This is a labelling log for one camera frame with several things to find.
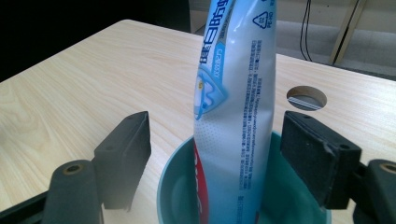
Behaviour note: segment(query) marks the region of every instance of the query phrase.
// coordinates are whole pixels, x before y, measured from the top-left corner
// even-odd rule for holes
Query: dark background
[[[117,21],[190,31],[188,0],[0,1],[0,81]]]

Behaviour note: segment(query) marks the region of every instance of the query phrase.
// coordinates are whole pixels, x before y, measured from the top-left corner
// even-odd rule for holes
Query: red label
[[[207,198],[206,180],[205,180],[204,169],[202,168],[201,160],[199,159],[199,154],[195,142],[194,142],[194,162],[195,162],[195,181],[196,181],[197,197],[198,197],[199,221],[201,224],[206,224],[209,218],[209,203]]]

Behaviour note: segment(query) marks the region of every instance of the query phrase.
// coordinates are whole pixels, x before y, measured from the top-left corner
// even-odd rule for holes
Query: toothpaste tube
[[[194,97],[200,223],[255,223],[270,146],[276,1],[212,0]]]

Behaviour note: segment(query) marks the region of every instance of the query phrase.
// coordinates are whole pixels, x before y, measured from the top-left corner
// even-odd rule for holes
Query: light wood tabletop
[[[0,83],[0,211],[48,189],[52,172],[93,150],[128,115],[149,112],[152,153],[132,210],[104,210],[105,223],[158,223],[157,187],[175,149],[192,136],[202,37],[120,21]],[[325,123],[363,149],[361,161],[396,161],[396,82],[277,55],[274,130],[285,110]],[[327,104],[303,111],[296,86]],[[347,211],[333,223],[352,223]]]

